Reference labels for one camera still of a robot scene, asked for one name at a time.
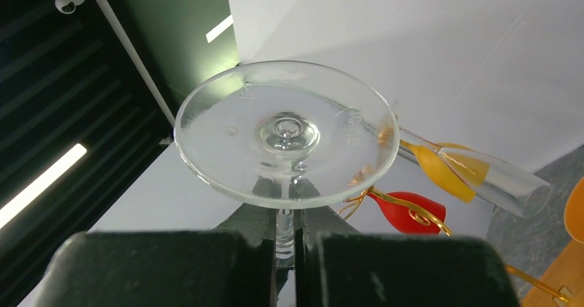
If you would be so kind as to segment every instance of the wooden table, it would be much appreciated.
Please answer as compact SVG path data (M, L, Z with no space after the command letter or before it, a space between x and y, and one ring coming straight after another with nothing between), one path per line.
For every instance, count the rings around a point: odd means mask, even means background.
M573 295L584 292L584 244L572 240L540 280L553 288L564 286ZM538 288L532 288L521 303L525 307L565 306L557 304L550 295Z

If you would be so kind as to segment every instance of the security camera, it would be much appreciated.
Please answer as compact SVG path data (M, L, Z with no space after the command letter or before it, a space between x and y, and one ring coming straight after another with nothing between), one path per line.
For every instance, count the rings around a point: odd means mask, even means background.
M55 6L60 13L72 14L83 2L85 0L55 0Z

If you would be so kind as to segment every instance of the glass rim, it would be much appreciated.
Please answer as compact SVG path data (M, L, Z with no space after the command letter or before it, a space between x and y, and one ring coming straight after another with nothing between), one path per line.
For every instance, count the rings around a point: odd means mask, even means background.
M187 156L187 154L185 153L185 151L181 147L181 145L183 145L183 143L185 143L185 141L184 141L183 133L181 132L181 128L179 127L179 124L180 124L180 121L185 113L186 107L188 106L188 104L190 104L191 99L199 91L203 90L208 84L214 82L215 80L217 80L219 78L222 78L223 76L226 76L226 75L232 74L234 72L243 70L244 67L262 66L262 65L278 65L278 64L284 64L284 65L285 64L300 64L300 65L308 65L308 66L313 66L313 67L321 67L325 70L330 70L330 71L333 71L337 74L342 74L345 77L350 78L351 80L354 80L355 82L361 84L363 87L368 89L370 92L372 92L377 97L377 99L379 99L385 105L386 110L388 110L389 114L390 114L389 120L391 121L391 125L394 127L393 143L392 143L392 148L390 150L389 156L386 157L384 164L382 166L378 167L377 171L373 175L367 177L365 180L363 180L363 181L361 181L353 186L349 186L346 190L343 190L343 192L334 193L332 195L319 195L319 196L315 196L315 197L305 198L302 200L277 199L277 198L261 197L258 195L253 195L251 193L242 193L242 192L239 192L235 189L229 188L229 187L225 186L224 184L218 182L217 180L213 179L211 176L208 176L204 171L199 169L189 159L189 157ZM315 208L315 207L328 206L330 204L340 202L340 201L345 200L347 198L358 195L362 191L364 191L365 189L374 185L375 182L377 182L389 170L389 168L391 167L391 165L395 161L395 158L397 157L397 152L399 150L399 125L397 124L397 119L395 118L395 114L393 113L393 110L391 109L391 106L389 105L387 100L377 90L375 90L374 88L369 86L363 80L361 80L361 79L359 79L359 78L357 78L357 77L355 77L355 76L353 76L345 71L336 69L334 67L322 65L322 64L309 63L306 61L288 61L288 60L259 61L259 62L255 62L255 63L241 64L239 66L235 66L233 68L230 68L228 70L220 72L220 73L212 76L211 78L208 78L203 83L201 83L201 85L199 85L192 92L190 92L189 95L185 98L185 100L180 105L180 108L178 109L178 112L176 114L176 118L174 121L174 141L175 141L178 153L179 153L180 157L182 158L182 161L189 167L189 169L191 169L191 171L193 171L193 173L195 173L195 175L200 180L202 180L204 183L208 184L209 186L211 186L215 190L221 192L223 195L228 196L230 198L233 198L234 200L238 200L240 202L245 202L247 204L252 204L252 205L259 206L259 207L266 207L266 208L270 208L270 209L310 209L310 208Z

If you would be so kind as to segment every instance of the white pipe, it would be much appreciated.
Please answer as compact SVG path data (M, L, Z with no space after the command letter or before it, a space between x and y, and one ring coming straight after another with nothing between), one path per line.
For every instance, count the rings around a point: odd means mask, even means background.
M160 91L158 90L156 84L154 83L154 80L152 80L150 73L148 73L148 70L146 70L146 67L142 62L142 59L140 59L138 52L136 52L136 48L134 48L134 46L132 45L132 42L130 41L128 35L124 31L124 28L120 24L118 17L116 17L114 10L109 5L110 3L107 2L107 0L95 0L95 2L97 2L97 5L101 9L101 12L103 12L103 15L105 16L107 21L109 21L109 24L114 29L114 32L120 39L120 42L126 49L126 52L129 54L129 57L132 59L134 65L138 69L138 72L142 76L142 79L144 79L146 86L148 86L148 89L150 89L150 92L152 93L152 95L154 95L154 98L156 99L158 106L160 106L160 108L162 109L164 115L166 116L166 119L168 119L170 124L174 126L174 116L172 115L170 108L166 104L163 96L160 94Z

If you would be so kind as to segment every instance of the orange object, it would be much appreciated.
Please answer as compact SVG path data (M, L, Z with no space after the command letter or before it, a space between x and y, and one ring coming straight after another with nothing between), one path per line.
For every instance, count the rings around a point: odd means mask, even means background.
M564 225L574 240L584 244L584 178L576 184L567 199Z

